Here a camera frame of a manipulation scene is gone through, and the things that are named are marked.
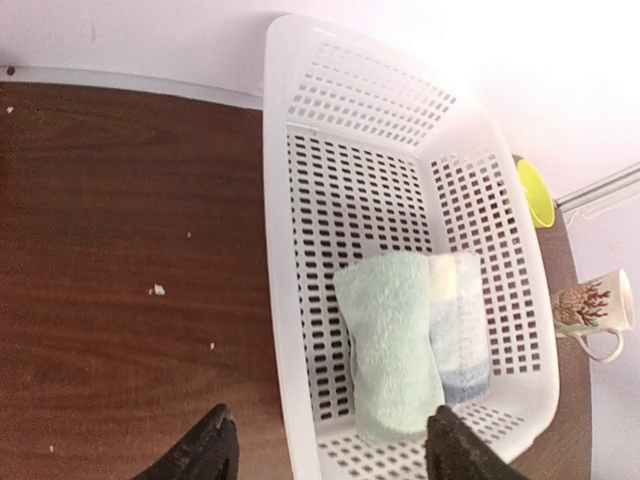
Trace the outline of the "white plastic basket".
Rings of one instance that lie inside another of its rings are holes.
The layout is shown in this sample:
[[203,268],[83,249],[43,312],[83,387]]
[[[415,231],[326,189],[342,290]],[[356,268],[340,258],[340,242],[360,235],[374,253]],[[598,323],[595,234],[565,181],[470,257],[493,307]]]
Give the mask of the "white plastic basket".
[[266,34],[263,171],[280,396],[297,479],[423,479],[422,441],[355,432],[332,276],[410,250],[482,259],[487,397],[456,408],[504,461],[549,427],[559,368],[524,190],[491,117],[440,66],[299,15]]

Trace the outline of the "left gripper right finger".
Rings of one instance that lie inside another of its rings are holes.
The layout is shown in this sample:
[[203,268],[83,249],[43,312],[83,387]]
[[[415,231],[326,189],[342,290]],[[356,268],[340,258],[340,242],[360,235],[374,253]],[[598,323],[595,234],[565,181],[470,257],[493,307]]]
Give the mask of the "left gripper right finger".
[[429,417],[425,461],[431,480],[525,480],[495,454],[448,406]]

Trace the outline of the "green panda towel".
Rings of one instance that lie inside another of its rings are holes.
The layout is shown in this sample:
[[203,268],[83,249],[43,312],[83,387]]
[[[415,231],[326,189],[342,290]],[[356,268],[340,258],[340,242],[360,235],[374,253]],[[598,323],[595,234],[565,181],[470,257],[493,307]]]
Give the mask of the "green panda towel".
[[355,428],[370,444],[425,437],[444,404],[430,342],[430,268],[411,252],[371,257],[335,272],[350,342]]

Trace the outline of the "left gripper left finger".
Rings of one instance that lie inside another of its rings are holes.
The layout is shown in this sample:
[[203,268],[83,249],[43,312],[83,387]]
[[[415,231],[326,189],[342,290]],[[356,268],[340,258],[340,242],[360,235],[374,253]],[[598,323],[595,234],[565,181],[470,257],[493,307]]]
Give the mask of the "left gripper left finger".
[[237,426],[230,408],[217,404],[135,480],[237,479]]

